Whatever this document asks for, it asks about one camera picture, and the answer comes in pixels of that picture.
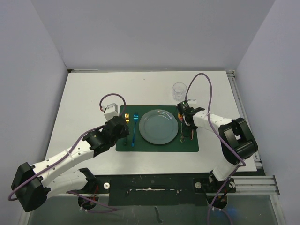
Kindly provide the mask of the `iridescent gold spoon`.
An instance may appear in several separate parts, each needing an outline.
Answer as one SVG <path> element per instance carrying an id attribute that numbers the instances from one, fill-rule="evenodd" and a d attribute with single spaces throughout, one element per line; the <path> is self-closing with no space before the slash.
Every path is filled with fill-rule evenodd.
<path id="1" fill-rule="evenodd" d="M 178 113 L 178 119 L 180 120 L 180 142 L 184 143 L 185 137 L 183 135 L 183 116 Z"/>

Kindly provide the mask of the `gold fork with green handle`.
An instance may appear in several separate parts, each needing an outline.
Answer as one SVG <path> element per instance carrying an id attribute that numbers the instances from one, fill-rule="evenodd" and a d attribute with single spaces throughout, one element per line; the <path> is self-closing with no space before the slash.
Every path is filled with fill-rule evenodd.
<path id="1" fill-rule="evenodd" d="M 130 122 L 129 113 L 125 113 L 125 121 L 126 121 L 126 124 L 128 124 Z M 124 146 L 127 145 L 127 142 L 128 142 L 128 137 L 126 136 L 123 141 Z"/>

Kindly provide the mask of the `dark green placemat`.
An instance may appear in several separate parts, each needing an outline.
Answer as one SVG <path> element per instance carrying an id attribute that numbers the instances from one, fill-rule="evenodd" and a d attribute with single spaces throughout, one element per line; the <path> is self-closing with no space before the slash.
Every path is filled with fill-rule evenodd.
<path id="1" fill-rule="evenodd" d="M 183 125 L 183 135 L 185 137 L 184 143 L 180 142 L 180 120 L 178 119 L 178 110 L 177 107 L 174 105 L 127 105 L 121 106 L 120 110 L 125 108 L 125 113 L 129 113 L 130 122 L 128 124 L 130 134 L 127 139 L 127 145 L 124 146 L 123 139 L 118 140 L 116 144 L 116 150 L 119 152 L 198 152 L 198 140 L 197 140 L 197 133 L 194 132 L 193 140 L 190 140 L 191 131 L 189 131 L 185 125 Z M 139 132 L 139 122 L 142 116 L 154 109 L 163 109 L 169 111 L 174 115 L 176 118 L 179 130 L 177 136 L 169 143 L 164 145 L 155 145 L 152 143 L 147 142 L 143 139 Z M 138 122 L 136 124 L 136 134 L 135 134 L 135 146 L 131 147 L 133 132 L 134 132 L 134 112 L 138 112 Z"/>

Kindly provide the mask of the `blue metal fork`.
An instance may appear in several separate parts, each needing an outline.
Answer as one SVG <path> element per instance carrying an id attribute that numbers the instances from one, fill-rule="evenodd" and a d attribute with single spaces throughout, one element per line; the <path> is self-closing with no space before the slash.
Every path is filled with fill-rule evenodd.
<path id="1" fill-rule="evenodd" d="M 138 122 L 138 119 L 139 119 L 138 112 L 134 112 L 134 116 L 133 116 L 133 120 L 134 120 L 134 132 L 133 132 L 133 138 L 132 138 L 131 147 L 135 146 L 136 124 Z"/>

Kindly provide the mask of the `clear drinking glass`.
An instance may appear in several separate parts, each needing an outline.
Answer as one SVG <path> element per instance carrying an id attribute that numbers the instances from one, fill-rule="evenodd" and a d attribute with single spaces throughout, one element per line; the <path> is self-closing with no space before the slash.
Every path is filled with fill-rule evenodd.
<path id="1" fill-rule="evenodd" d="M 172 95 L 173 99 L 176 101 L 183 101 L 185 99 L 185 94 L 187 91 L 187 87 L 182 82 L 177 82 L 172 87 Z"/>

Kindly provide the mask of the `teal ceramic plate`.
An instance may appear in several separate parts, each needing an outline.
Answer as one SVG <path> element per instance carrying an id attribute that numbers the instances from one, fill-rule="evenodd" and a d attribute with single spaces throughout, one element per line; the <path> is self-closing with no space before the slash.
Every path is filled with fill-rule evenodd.
<path id="1" fill-rule="evenodd" d="M 146 112 L 139 122 L 139 132 L 143 139 L 155 145 L 171 142 L 178 130 L 179 125 L 174 115 L 163 109 Z"/>

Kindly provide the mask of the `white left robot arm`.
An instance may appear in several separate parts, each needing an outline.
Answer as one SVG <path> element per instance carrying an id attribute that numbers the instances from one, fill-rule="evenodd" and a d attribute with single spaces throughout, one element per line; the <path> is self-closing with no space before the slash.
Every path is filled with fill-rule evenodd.
<path id="1" fill-rule="evenodd" d="M 21 164 L 11 185 L 11 195 L 16 197 L 9 196 L 9 201 L 17 200 L 25 212 L 31 212 L 52 196 L 73 190 L 93 191 L 96 178 L 89 169 L 79 169 L 69 175 L 64 172 L 108 151 L 128 135 L 126 120 L 114 116 L 104 125 L 84 132 L 71 148 L 33 165 Z"/>

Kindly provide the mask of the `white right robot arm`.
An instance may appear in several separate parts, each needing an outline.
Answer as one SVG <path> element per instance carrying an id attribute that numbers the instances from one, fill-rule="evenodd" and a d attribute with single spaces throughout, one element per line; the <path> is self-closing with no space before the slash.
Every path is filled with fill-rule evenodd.
<path id="1" fill-rule="evenodd" d="M 179 115 L 191 130 L 204 128 L 213 132 L 221 142 L 221 161 L 212 170 L 209 179 L 211 190 L 218 192 L 225 187 L 225 179 L 233 174 L 236 168 L 245 166 L 245 160 L 258 151 L 257 142 L 244 118 L 228 119 L 206 111 L 204 108 L 193 108 L 188 101 L 177 104 Z"/>

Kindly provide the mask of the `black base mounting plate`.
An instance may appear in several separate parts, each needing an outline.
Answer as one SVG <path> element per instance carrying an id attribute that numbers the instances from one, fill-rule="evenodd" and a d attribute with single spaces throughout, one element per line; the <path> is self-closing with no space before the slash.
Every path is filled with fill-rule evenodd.
<path id="1" fill-rule="evenodd" d="M 235 193 L 234 179 L 213 180 L 208 173 L 97 175 L 79 194 L 107 194 L 110 206 L 206 206 L 215 194 Z"/>

